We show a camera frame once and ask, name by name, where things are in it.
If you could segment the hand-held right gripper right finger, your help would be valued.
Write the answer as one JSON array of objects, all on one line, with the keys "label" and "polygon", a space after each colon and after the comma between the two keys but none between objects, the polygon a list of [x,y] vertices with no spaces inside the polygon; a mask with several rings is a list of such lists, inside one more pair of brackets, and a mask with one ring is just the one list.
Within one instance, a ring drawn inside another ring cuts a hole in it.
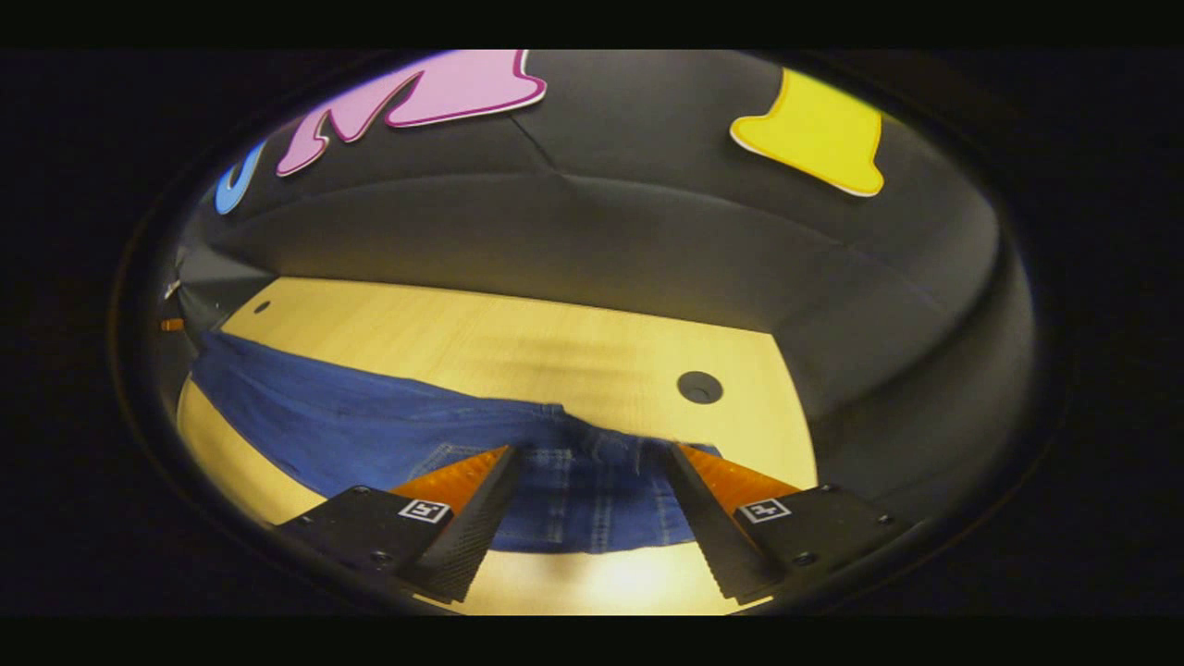
[{"label": "hand-held right gripper right finger", "polygon": [[807,489],[673,444],[668,482],[723,598],[797,602],[902,538],[912,523],[834,484]]}]

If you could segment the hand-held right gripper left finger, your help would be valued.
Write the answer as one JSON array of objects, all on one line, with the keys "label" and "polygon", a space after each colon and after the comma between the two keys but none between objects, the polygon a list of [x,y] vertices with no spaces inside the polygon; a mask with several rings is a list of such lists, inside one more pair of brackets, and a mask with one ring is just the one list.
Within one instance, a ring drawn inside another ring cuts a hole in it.
[{"label": "hand-held right gripper left finger", "polygon": [[520,470],[513,446],[478,452],[393,489],[352,486],[277,530],[384,594],[462,602],[511,505]]}]

